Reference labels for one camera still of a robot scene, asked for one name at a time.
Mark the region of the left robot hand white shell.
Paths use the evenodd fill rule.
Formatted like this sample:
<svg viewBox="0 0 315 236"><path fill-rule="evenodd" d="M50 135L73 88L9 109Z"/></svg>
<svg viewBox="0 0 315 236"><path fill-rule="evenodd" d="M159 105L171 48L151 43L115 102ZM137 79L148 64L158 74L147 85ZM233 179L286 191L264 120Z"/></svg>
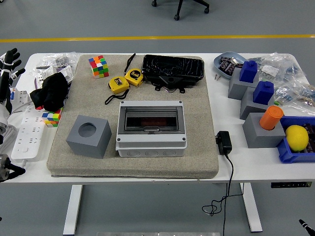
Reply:
<svg viewBox="0 0 315 236"><path fill-rule="evenodd" d="M26 70L24 68L14 72L21 65L20 53L17 48L8 50L0 57L0 125L5 127L7 119L12 112L10 102L10 86Z"/></svg>

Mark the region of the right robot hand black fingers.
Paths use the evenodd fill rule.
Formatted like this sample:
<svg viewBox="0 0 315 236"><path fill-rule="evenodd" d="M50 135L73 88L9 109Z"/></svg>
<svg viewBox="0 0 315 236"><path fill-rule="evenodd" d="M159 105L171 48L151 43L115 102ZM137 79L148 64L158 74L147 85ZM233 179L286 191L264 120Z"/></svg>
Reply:
<svg viewBox="0 0 315 236"><path fill-rule="evenodd" d="M307 231L307 233L310 236L315 236L315 230L312 229L305 221L302 219L299 219L299 223L302 225L302 227Z"/></svg>

